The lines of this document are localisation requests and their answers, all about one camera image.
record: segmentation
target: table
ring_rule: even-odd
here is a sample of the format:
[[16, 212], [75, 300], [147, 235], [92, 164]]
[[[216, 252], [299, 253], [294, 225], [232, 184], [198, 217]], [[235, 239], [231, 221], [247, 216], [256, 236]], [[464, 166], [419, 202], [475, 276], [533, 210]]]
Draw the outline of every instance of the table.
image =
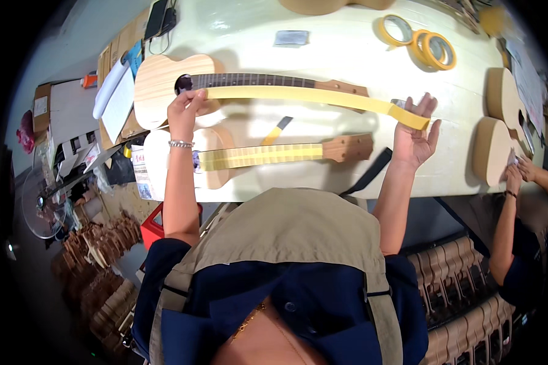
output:
[[[377, 22], [394, 13], [413, 30], [442, 34], [453, 45], [457, 65], [450, 71], [431, 71], [407, 47], [392, 49], [375, 31]], [[502, 67], [497, 41], [475, 34], [450, 13], [416, 2], [398, 0], [386, 11], [344, 6], [323, 16], [293, 13], [275, 0], [223, 2], [179, 1], [179, 24], [167, 38], [155, 40], [151, 51], [186, 58], [205, 53], [219, 60], [226, 72], [281, 74], [327, 81], [336, 79], [367, 87], [371, 98], [419, 101], [424, 92], [439, 100], [434, 113], [442, 119], [437, 151], [416, 173], [413, 197], [500, 192], [504, 184], [489, 187], [471, 169], [472, 136], [486, 115], [485, 76], [490, 67]], [[305, 46], [274, 46], [278, 30], [307, 30]], [[294, 119], [276, 143], [319, 142], [340, 134], [372, 132], [371, 160], [357, 164], [303, 161], [240, 169], [217, 190], [196, 189], [199, 202], [247, 201], [271, 187], [312, 187], [341, 192], [355, 183], [385, 147], [392, 148], [396, 121], [391, 117], [294, 100], [225, 101], [222, 108], [197, 118], [196, 127], [216, 123], [228, 128], [237, 146], [257, 145], [284, 116]], [[543, 148], [534, 137], [533, 161], [541, 165]], [[363, 199], [378, 197], [385, 170], [362, 191]]]

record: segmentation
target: bracelet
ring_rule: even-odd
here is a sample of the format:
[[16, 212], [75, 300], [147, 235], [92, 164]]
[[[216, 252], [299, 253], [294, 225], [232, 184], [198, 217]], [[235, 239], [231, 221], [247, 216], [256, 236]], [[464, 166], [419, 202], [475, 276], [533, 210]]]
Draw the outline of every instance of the bracelet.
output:
[[168, 141], [168, 145], [171, 147], [193, 148], [195, 143], [185, 142], [180, 140], [171, 140], [171, 141]]
[[514, 198], [518, 199], [518, 195], [513, 194], [513, 193], [512, 193], [511, 191], [509, 191], [509, 190], [506, 190], [506, 191], [504, 191], [503, 193], [505, 194], [505, 196], [507, 196], [507, 194], [510, 194], [510, 195], [512, 195]]

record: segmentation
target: hand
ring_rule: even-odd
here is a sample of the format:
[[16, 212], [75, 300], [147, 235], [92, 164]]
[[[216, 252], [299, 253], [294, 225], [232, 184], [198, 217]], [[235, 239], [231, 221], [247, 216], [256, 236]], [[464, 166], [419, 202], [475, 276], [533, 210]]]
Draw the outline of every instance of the hand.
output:
[[207, 108], [205, 95], [203, 89], [185, 91], [170, 103], [167, 108], [167, 116], [171, 139], [193, 141], [195, 117], [197, 113], [202, 114]]
[[524, 181], [536, 180], [536, 170], [538, 167], [532, 163], [532, 160], [527, 157], [518, 157], [518, 160], [518, 170], [522, 174]]
[[[430, 117], [437, 105], [438, 100], [426, 93], [418, 106], [414, 106], [412, 98], [408, 97], [405, 109], [419, 116]], [[394, 131], [392, 161], [404, 162], [416, 171], [436, 151], [441, 122], [440, 119], [434, 122], [430, 134], [398, 123]]]
[[519, 187], [522, 185], [522, 174], [519, 172], [518, 166], [507, 166], [505, 169], [505, 179], [507, 179], [505, 189], [517, 195]]

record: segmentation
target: gold necklace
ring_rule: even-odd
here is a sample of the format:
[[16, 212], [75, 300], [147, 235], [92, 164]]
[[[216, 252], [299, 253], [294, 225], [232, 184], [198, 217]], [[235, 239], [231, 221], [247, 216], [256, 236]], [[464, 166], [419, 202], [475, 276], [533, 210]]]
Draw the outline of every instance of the gold necklace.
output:
[[[250, 316], [248, 317], [248, 319], [246, 319], [244, 322], [242, 322], [242, 324], [240, 325], [240, 327], [237, 329], [237, 331], [235, 331], [234, 333], [234, 337], [231, 339], [231, 342], [234, 342], [235, 339], [237, 339], [237, 336], [240, 334], [240, 332], [243, 332], [245, 330], [245, 328], [248, 326], [248, 323], [249, 321], [251, 321], [254, 316], [256, 316], [257, 313], [259, 312], [262, 312], [263, 310], [266, 309], [266, 304], [264, 302], [258, 304], [258, 306], [250, 313]], [[290, 339], [288, 338], [288, 336], [286, 336], [286, 334], [284, 333], [284, 331], [282, 330], [282, 328], [280, 328], [280, 326], [274, 322], [272, 319], [270, 319], [270, 317], [266, 316], [270, 322], [276, 326], [276, 328], [278, 328], [278, 331], [280, 331], [280, 333], [282, 334], [282, 336], [284, 336], [284, 338], [286, 339], [286, 342], [288, 342], [288, 344], [292, 347], [292, 349], [294, 350], [294, 352], [296, 352], [296, 354], [299, 356], [300, 360], [303, 362], [304, 365], [307, 365], [307, 362], [304, 361], [302, 355], [300, 354], [300, 352], [296, 349], [296, 347], [292, 344], [292, 342], [290, 341]]]

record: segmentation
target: sound hole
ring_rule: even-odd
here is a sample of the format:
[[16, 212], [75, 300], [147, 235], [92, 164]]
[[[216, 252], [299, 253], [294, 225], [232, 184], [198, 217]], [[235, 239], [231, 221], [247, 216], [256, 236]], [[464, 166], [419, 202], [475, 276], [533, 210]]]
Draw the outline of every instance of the sound hole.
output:
[[193, 151], [193, 172], [201, 173], [201, 162], [199, 161], [199, 151]]
[[187, 90], [193, 90], [193, 80], [189, 74], [181, 75], [176, 79], [175, 93], [180, 95], [183, 91]]

